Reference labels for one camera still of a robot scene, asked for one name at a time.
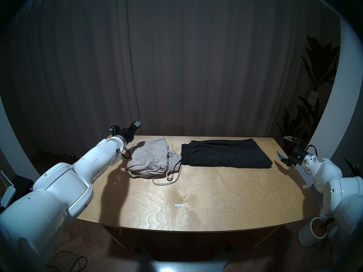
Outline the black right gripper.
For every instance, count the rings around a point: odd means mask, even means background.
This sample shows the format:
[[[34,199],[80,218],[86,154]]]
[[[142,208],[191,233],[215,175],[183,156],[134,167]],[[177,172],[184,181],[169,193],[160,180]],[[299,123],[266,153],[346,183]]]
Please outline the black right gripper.
[[[292,143],[299,143],[299,138],[296,137],[284,136],[283,139],[291,141]],[[276,151],[276,153],[281,162],[287,162],[286,163],[287,166],[292,166],[292,165],[301,166],[304,161],[304,158],[306,157],[306,150],[298,145],[292,150],[289,157],[282,154],[279,151]]]

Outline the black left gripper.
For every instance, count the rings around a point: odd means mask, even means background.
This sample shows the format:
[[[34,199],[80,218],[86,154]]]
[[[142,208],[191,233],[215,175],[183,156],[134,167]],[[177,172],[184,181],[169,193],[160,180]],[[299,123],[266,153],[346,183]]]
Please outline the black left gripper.
[[[128,128],[120,129],[116,132],[117,136],[121,136],[126,143],[130,143],[134,139],[135,132],[141,126],[141,122],[133,122]]]

